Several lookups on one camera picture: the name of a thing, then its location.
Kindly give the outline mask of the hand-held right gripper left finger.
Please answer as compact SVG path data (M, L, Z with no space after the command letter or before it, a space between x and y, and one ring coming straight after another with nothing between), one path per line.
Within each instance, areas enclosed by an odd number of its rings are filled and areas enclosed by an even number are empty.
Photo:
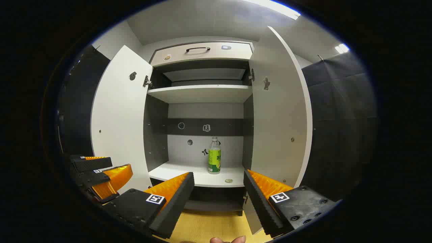
M169 239L194 186L193 172L186 172L145 191L129 189L102 209L140 234Z

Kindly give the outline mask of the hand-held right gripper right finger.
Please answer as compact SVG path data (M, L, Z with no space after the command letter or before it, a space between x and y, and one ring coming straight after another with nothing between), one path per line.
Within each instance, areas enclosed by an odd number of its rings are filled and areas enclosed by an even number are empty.
M299 170L244 170L243 184L260 228L272 238L287 234L327 214L341 200L341 190L329 182L296 185Z

